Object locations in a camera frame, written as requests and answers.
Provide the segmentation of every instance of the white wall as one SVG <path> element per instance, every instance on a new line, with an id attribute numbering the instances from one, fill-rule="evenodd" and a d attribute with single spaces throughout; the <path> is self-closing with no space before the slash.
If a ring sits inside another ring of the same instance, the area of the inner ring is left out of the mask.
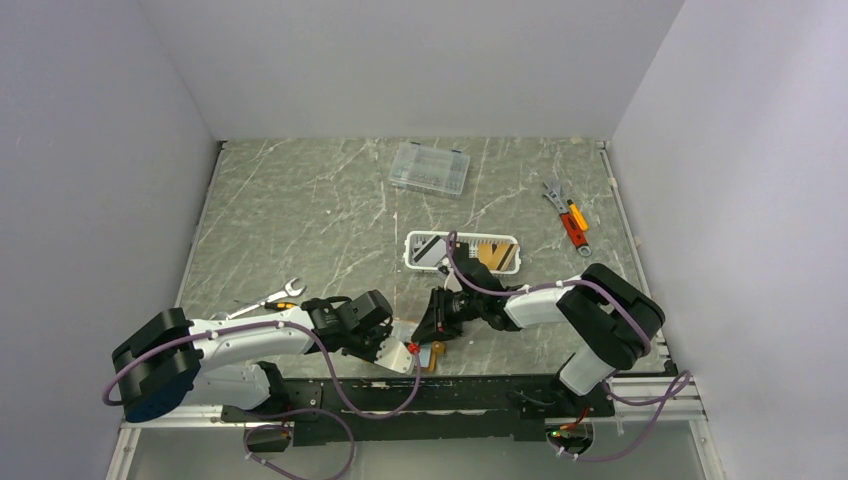
<path id="1" fill-rule="evenodd" d="M 846 18 L 688 0 L 613 137 L 731 479 L 848 474 Z"/>
<path id="2" fill-rule="evenodd" d="M 0 15 L 0 478 L 103 478 L 112 349 L 173 305 L 215 144 L 133 0 Z"/>
<path id="3" fill-rule="evenodd" d="M 218 138 L 609 138 L 683 0 L 140 0 Z"/>

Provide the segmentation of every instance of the red handle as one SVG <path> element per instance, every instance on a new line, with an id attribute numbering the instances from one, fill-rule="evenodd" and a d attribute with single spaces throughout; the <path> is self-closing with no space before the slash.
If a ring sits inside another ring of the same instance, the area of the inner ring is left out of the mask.
<path id="1" fill-rule="evenodd" d="M 562 224 L 565 226 L 565 231 L 568 232 L 568 238 L 571 239 L 571 243 L 574 244 L 574 248 L 589 245 L 589 242 L 586 240 L 586 235 L 583 235 L 583 230 L 581 230 L 577 225 L 577 221 L 574 220 L 574 216 L 571 215 L 571 213 L 562 213 L 560 214 L 559 219 L 562 220 Z"/>

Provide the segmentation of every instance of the silver wrench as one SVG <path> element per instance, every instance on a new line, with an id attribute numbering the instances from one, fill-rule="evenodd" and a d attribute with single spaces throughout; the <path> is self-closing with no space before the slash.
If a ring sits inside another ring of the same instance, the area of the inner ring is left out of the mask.
<path id="1" fill-rule="evenodd" d="M 236 317 L 240 317 L 240 316 L 244 315 L 245 313 L 252 312 L 252 311 L 256 310 L 257 308 L 264 305 L 265 302 L 275 302 L 275 301 L 280 300 L 282 298 L 297 297 L 301 293 L 303 293 L 304 290 L 306 290 L 306 285 L 304 285 L 300 288 L 294 288 L 294 286 L 293 286 L 294 282 L 296 282 L 298 280 L 300 280 L 298 277 L 294 277 L 291 280 L 289 280 L 289 282 L 286 283 L 286 286 L 283 287 L 283 289 L 280 290 L 279 292 L 274 292 L 270 295 L 266 295 L 262 298 L 258 298 L 253 302 L 250 302 L 250 303 L 248 303 L 248 304 L 246 304 L 242 307 L 239 307 L 236 310 L 233 310 L 232 312 L 218 312 L 214 316 L 212 316 L 212 320 L 230 320 L 230 319 L 233 319 L 233 318 L 236 318 Z"/>

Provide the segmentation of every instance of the marble surface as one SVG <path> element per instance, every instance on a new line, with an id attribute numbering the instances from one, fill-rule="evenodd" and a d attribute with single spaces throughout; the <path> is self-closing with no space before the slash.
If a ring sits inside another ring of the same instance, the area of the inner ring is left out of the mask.
<path id="1" fill-rule="evenodd" d="M 397 138 L 260 139 L 226 143 L 182 296 L 190 318 L 209 318 L 279 290 L 292 277 L 308 285 L 300 298 L 378 289 L 397 321 L 417 322 L 434 274 L 402 260 L 411 230 L 515 236 L 521 270 L 507 285 L 571 277 L 592 262 L 608 265 L 634 285 L 636 266 L 594 142 L 581 138 L 417 138 L 425 146 L 471 156 L 462 196 L 442 198 L 397 189 L 388 172 Z M 590 224 L 590 258 L 577 254 L 542 180 L 557 177 Z M 555 372 L 579 344 L 567 324 L 517 333 L 481 320 L 448 343 L 439 375 Z M 347 377 L 388 372 L 335 355 Z M 320 355 L 273 357 L 292 377 L 323 377 Z M 634 371 L 662 370 L 656 353 Z"/>

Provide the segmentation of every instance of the white basket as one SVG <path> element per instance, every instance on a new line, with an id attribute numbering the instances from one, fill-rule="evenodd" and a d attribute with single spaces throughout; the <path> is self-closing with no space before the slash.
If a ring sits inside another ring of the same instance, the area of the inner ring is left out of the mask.
<path id="1" fill-rule="evenodd" d="M 438 269 L 436 267 L 420 267 L 412 263 L 412 246 L 417 242 L 427 241 L 433 235 L 439 235 L 442 238 L 446 238 L 448 232 L 434 232 L 429 230 L 413 230 L 409 232 L 409 235 L 406 236 L 406 241 L 404 241 L 404 253 L 403 253 L 403 263 L 406 264 L 406 267 L 411 270 L 418 270 L 420 272 L 437 272 Z M 483 233 L 462 233 L 457 232 L 456 235 L 457 241 L 467 243 L 469 245 L 470 254 L 472 257 L 477 257 L 477 245 L 481 243 L 493 243 L 496 245 L 501 244 L 512 244 L 518 245 L 518 240 L 515 237 L 509 235 L 486 235 Z M 521 258 L 519 255 L 521 254 L 521 247 L 515 252 L 512 260 L 509 261 L 509 265 L 507 265 L 506 270 L 493 270 L 492 274 L 496 276 L 500 275 L 514 275 L 518 273 L 518 268 L 521 266 Z"/>

